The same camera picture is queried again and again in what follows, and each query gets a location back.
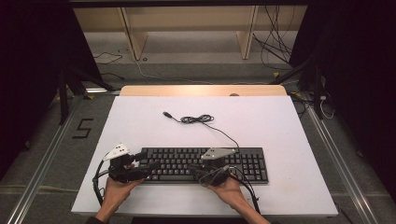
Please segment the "sleeve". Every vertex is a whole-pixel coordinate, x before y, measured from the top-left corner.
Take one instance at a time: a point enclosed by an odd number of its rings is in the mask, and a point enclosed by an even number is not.
[[[97,219],[96,217],[89,217],[85,224],[105,224],[101,220]]]

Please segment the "human hand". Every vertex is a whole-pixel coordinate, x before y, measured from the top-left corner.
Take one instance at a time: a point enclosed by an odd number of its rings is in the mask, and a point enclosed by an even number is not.
[[[241,188],[239,188],[239,183],[230,177],[228,177],[224,183],[216,187],[213,185],[208,185],[206,187],[212,189],[222,201],[230,205],[233,209],[241,202],[246,201]]]
[[[107,178],[105,198],[96,218],[107,223],[110,217],[119,209],[120,205],[129,197],[131,190],[141,184],[144,179],[121,183]]]

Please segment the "wire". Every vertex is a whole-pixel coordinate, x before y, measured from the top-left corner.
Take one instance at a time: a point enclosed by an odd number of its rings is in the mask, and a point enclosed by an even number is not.
[[[114,77],[118,77],[119,79],[122,79],[122,80],[125,79],[125,77],[116,75],[116,74],[114,74],[114,73],[102,73],[101,75],[102,75],[102,76],[114,76]]]
[[[117,61],[117,60],[119,60],[119,59],[122,58],[122,55],[120,55],[120,54],[113,54],[113,53],[109,53],[109,52],[103,52],[103,53],[101,53],[101,54],[99,54],[99,55],[97,55],[97,56],[93,56],[93,58],[99,59],[100,56],[102,56],[102,55],[104,55],[104,54],[108,54],[108,55],[111,55],[111,56],[117,56],[118,58],[116,58],[116,59],[114,59],[114,60],[111,60],[111,61],[108,62],[108,63],[99,63],[99,64],[110,64],[110,63],[114,63],[115,61]]]
[[[299,80],[294,80],[294,81],[290,81],[290,82],[285,82],[285,83],[282,83],[282,86],[289,85],[289,84],[291,84],[291,83],[298,82],[298,81],[299,81]]]
[[[212,182],[213,182],[213,180],[216,179],[216,175],[213,176],[213,178],[212,178],[212,180],[210,181],[210,183],[202,183],[202,180],[203,180],[205,177],[209,176],[209,175],[213,175],[214,173],[219,173],[222,169],[223,169],[223,168],[221,167],[221,168],[218,168],[218,169],[216,169],[216,170],[214,170],[214,171],[212,171],[212,172],[210,172],[210,173],[207,173],[207,174],[201,176],[201,178],[199,178],[199,180],[198,180],[199,184],[200,184],[202,187],[206,187],[207,185],[211,185]]]
[[[149,77],[149,78],[156,78],[159,80],[165,80],[165,81],[187,81],[187,82],[192,82],[192,83],[201,83],[201,84],[208,84],[208,85],[216,85],[216,83],[213,82],[208,82],[208,81],[194,81],[194,80],[189,80],[189,79],[185,79],[185,78],[169,78],[169,77],[155,77],[155,76],[148,76],[145,75],[142,72],[142,69],[140,67],[140,64],[137,61],[134,61],[137,65],[137,67],[139,68],[139,73],[142,77]],[[245,84],[245,85],[257,85],[257,84],[268,84],[267,82],[234,82],[234,83],[230,83],[230,84],[226,84],[226,85],[238,85],[238,84]]]
[[[175,81],[175,80],[178,80],[178,81],[188,81],[188,82],[192,82],[192,83],[204,83],[204,84],[209,84],[209,85],[216,85],[215,83],[213,83],[213,82],[208,82],[208,81],[194,81],[194,80],[189,80],[189,79],[185,79],[185,78],[169,78],[169,77],[148,76],[148,75],[143,74],[142,69],[140,68],[140,64],[139,64],[137,61],[134,61],[134,62],[136,63],[137,67],[139,68],[139,72],[140,72],[140,75],[141,75],[142,77],[157,78],[157,79],[165,80],[165,81]]]
[[[293,92],[288,92],[288,95],[293,98],[294,100],[292,100],[293,102],[298,102],[303,106],[303,111],[301,112],[297,112],[297,114],[299,115],[299,119],[301,119],[303,117],[303,115],[306,112],[306,109],[311,106],[314,102],[313,101],[307,101],[307,100],[303,100],[302,98],[298,97],[295,93]]]
[[[284,63],[289,64],[289,62],[287,61],[287,57],[285,55],[285,53],[287,53],[289,56],[291,55],[291,48],[289,48],[288,46],[286,46],[286,44],[283,42],[283,37],[286,35],[286,33],[290,30],[291,24],[293,22],[294,19],[294,14],[295,14],[295,6],[293,7],[293,12],[292,12],[292,16],[291,16],[291,20],[290,23],[288,25],[288,29],[286,30],[286,32],[283,35],[279,34],[279,29],[278,29],[278,16],[279,16],[279,11],[280,11],[280,7],[276,6],[276,8],[274,9],[273,15],[271,17],[268,8],[264,7],[265,11],[268,15],[268,19],[271,22],[271,30],[269,35],[267,36],[267,38],[265,39],[265,41],[260,41],[259,38],[257,38],[257,36],[255,36],[255,34],[253,34],[254,39],[260,44],[260,46],[262,47],[262,52],[261,52],[261,60],[262,60],[262,64],[264,64],[266,67],[269,68],[273,68],[273,69],[278,69],[278,70],[290,70],[290,69],[282,69],[282,68],[275,68],[272,67],[268,64],[266,64],[262,58],[262,53],[263,50],[267,50],[267,61],[268,61],[268,53],[273,54],[274,56],[276,56],[279,60],[281,60]],[[270,36],[273,38],[273,41],[276,41],[278,44],[278,47],[274,46],[274,45],[270,45],[268,44],[268,40],[270,38]],[[276,49],[278,51],[280,51],[282,53],[282,56],[274,53],[271,49]]]
[[[248,185],[245,184],[242,180],[236,178],[235,176],[230,175],[230,178],[232,178],[232,179],[238,181],[240,184],[242,184],[242,185],[248,190],[248,192],[249,192],[250,195],[251,195],[251,201],[253,201],[254,209],[256,210],[257,213],[260,214],[260,213],[261,213],[261,212],[260,212],[260,208],[259,208],[259,205],[257,204],[257,201],[258,201],[259,199],[256,198],[256,196],[254,195],[254,192],[252,191],[252,189],[249,188]]]
[[[100,189],[99,189],[99,177],[108,173],[108,171],[103,171],[100,173],[100,169],[102,168],[103,162],[104,162],[103,160],[100,161],[98,168],[96,169],[95,176],[92,179],[93,191],[95,192],[96,198],[98,199],[98,202],[100,205],[102,205],[102,203],[103,203],[103,196],[100,193]]]
[[[211,127],[211,126],[209,126],[209,125],[207,125],[207,124],[205,124],[206,122],[209,122],[209,121],[214,120],[215,117],[213,117],[213,116],[210,116],[210,115],[201,115],[201,116],[198,117],[198,118],[194,118],[194,117],[183,117],[183,118],[181,118],[180,120],[177,120],[177,119],[175,119],[174,117],[172,117],[172,115],[170,115],[168,112],[163,112],[163,114],[164,114],[166,117],[168,117],[169,119],[174,119],[175,121],[180,122],[180,123],[185,123],[185,124],[192,124],[192,123],[197,123],[197,122],[202,123],[202,124],[206,125],[206,127],[211,128],[211,129],[213,129],[213,130],[216,130],[216,131],[218,131],[218,132],[223,133],[224,135],[226,135],[230,140],[232,140],[233,142],[236,143],[236,146],[237,146],[238,149],[239,149],[238,143],[237,143],[235,140],[233,140],[227,133],[225,133],[225,132],[223,132],[223,131],[221,131],[221,130],[219,130],[219,129],[213,128],[213,127]]]
[[[254,196],[254,198],[256,198],[256,193],[254,192],[254,189],[253,189],[253,187],[251,186],[250,181],[248,180],[248,177],[247,177],[244,173],[242,173],[242,171],[241,171],[238,167],[233,166],[232,168],[234,168],[235,170],[237,170],[237,171],[242,175],[242,177],[244,177],[244,178],[246,179],[247,183],[249,184],[249,186],[250,186],[250,188],[251,188],[251,191],[253,192],[253,195],[252,195],[252,196]]]
[[[328,117],[328,116],[326,115],[326,113],[323,111],[322,105],[323,105],[323,102],[324,102],[324,101],[325,101],[325,100],[321,100],[321,101],[320,101],[320,110],[322,111],[322,114],[323,114],[324,117],[326,117],[326,119],[332,119],[332,118],[334,117],[334,112],[335,112],[335,110],[333,110],[333,111],[332,111],[332,115],[331,115],[330,117]]]

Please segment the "keyboard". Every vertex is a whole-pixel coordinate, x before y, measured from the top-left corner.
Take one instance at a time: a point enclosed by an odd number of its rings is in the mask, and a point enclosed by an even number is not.
[[[189,164],[202,164],[201,156],[209,147],[143,147],[142,152],[148,153],[148,158],[142,160],[139,166],[146,166],[152,161],[160,161],[160,169],[153,170],[144,184],[196,184],[198,180],[191,175]],[[268,174],[264,154],[261,147],[240,147],[233,155],[225,157],[225,163],[239,179],[250,184],[267,184]]]

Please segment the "white table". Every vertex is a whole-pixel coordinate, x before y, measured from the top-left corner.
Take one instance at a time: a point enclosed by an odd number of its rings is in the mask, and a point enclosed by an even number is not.
[[[254,186],[262,215],[334,217],[337,210],[289,96],[118,96],[110,110],[72,212],[99,210],[92,178],[100,160],[118,143],[132,153],[141,147],[234,147],[222,133],[179,119],[210,114],[210,123],[240,147],[262,147],[268,185]],[[99,188],[106,182],[100,179]],[[250,200],[247,190],[242,187]],[[135,217],[239,217],[215,193],[200,185],[140,185],[118,214]]]

